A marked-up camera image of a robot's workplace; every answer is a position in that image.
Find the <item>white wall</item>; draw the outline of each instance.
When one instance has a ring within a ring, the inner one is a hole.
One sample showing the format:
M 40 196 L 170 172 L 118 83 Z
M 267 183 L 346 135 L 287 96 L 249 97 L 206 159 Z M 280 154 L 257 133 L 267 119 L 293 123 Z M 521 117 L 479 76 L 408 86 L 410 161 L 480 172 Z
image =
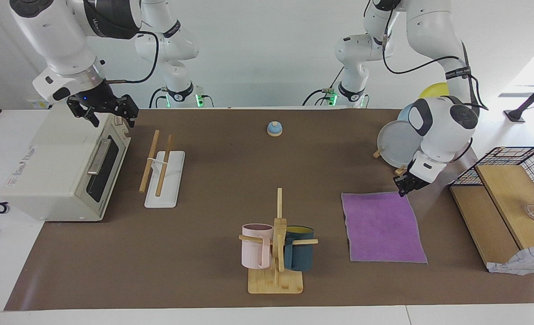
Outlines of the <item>white wall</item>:
M 183 27 L 199 39 L 199 57 L 187 61 L 192 78 L 226 107 L 300 105 L 312 90 L 329 86 L 341 64 L 338 39 L 363 33 L 365 0 L 171 0 Z M 465 42 L 484 101 L 496 97 L 534 55 L 534 2 L 454 0 L 454 23 Z M 23 108 L 35 96 L 30 80 L 44 63 L 25 43 L 0 0 L 0 107 Z M 396 70 L 426 62 L 409 48 L 405 19 L 393 33 Z M 133 41 L 89 39 L 106 60 L 110 79 L 139 79 L 150 65 L 135 53 Z M 439 65 L 396 76 L 381 62 L 369 63 L 370 107 L 404 107 L 426 86 L 444 80 Z M 154 76 L 145 84 L 116 85 L 141 107 L 163 86 Z

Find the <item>wall outlet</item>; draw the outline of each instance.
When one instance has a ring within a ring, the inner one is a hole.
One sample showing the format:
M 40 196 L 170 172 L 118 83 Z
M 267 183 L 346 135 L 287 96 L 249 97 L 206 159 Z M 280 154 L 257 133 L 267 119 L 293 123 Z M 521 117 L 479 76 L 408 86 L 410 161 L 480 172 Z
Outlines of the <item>wall outlet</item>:
M 50 109 L 50 103 L 44 99 L 33 99 L 27 101 L 31 109 Z

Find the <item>mug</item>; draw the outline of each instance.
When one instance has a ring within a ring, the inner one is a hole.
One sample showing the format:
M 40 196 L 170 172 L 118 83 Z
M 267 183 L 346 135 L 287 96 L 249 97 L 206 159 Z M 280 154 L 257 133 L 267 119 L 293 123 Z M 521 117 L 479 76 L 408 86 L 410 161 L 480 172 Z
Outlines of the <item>mug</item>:
M 246 268 L 262 269 L 271 265 L 271 239 L 273 226 L 262 223 L 243 225 L 243 234 L 249 237 L 262 238 L 263 243 L 250 241 L 241 242 L 241 264 Z
M 309 271 L 313 264 L 313 245 L 293 245 L 299 239 L 313 239 L 313 229 L 288 226 L 285 234 L 285 268 L 292 271 Z

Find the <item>small blue round object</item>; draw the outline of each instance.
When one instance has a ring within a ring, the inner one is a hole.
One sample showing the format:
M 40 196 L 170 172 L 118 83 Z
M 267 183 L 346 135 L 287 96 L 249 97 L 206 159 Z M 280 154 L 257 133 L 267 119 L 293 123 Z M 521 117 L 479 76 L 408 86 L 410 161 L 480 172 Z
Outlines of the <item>small blue round object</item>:
M 267 133 L 270 136 L 280 136 L 281 133 L 283 133 L 283 125 L 278 121 L 271 121 L 269 122 L 269 125 L 267 125 Z
M 402 109 L 402 111 L 400 111 L 398 115 L 398 121 L 408 120 L 408 115 L 410 113 L 410 109 L 412 109 L 412 106 L 413 106 L 413 103 L 411 103 L 410 105 L 407 105 L 406 107 L 404 107 L 404 109 Z

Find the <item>white toaster oven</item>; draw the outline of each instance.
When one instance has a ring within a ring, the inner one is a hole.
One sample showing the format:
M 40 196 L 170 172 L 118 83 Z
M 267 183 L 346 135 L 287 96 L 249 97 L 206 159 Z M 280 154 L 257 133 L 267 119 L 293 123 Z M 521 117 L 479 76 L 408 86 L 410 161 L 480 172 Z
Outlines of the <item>white toaster oven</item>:
M 102 220 L 131 138 L 120 117 L 97 115 L 95 128 L 65 103 L 54 105 L 0 199 L 38 220 Z

